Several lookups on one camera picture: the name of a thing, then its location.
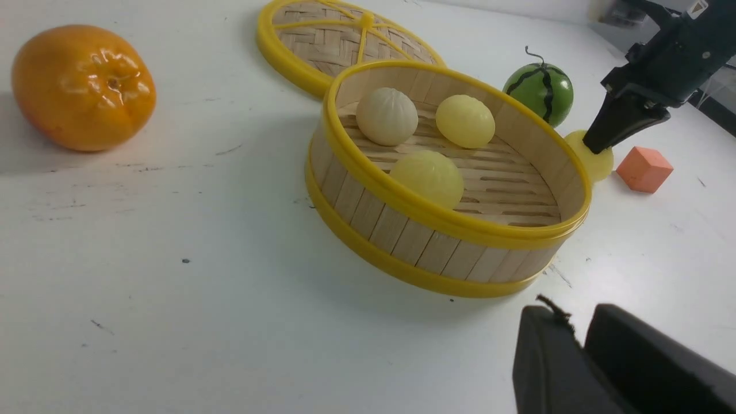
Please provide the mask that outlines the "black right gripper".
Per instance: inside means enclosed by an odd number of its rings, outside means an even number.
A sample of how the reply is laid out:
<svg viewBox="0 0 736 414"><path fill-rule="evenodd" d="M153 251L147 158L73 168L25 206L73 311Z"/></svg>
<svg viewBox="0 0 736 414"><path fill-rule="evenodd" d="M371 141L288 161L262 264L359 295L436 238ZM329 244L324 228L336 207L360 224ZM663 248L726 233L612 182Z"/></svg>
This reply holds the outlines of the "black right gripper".
<svg viewBox="0 0 736 414"><path fill-rule="evenodd" d="M657 26L646 44L634 44L625 66L602 80L602 107L583 138L600 154L636 133L670 120L678 108L735 53L735 2L694 1L678 15L659 3L625 1Z"/></svg>

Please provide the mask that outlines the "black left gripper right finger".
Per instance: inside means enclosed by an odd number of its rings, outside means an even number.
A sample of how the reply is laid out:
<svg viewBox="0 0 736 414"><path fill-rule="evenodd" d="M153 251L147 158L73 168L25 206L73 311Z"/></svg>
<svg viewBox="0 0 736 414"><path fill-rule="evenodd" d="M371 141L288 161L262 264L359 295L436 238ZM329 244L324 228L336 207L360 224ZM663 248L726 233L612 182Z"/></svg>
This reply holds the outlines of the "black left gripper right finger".
<svg viewBox="0 0 736 414"><path fill-rule="evenodd" d="M584 348L639 413L735 410L734 374L616 305L597 305Z"/></svg>

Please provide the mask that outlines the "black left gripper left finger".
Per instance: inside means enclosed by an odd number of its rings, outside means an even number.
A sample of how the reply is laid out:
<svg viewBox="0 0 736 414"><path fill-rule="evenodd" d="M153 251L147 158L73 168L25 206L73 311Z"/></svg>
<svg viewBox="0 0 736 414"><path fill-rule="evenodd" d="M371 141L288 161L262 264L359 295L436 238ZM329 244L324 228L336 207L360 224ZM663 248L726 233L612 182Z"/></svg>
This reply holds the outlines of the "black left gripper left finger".
<svg viewBox="0 0 736 414"><path fill-rule="evenodd" d="M513 393L518 413L626 413L576 340L570 313L543 294L522 310Z"/></svg>

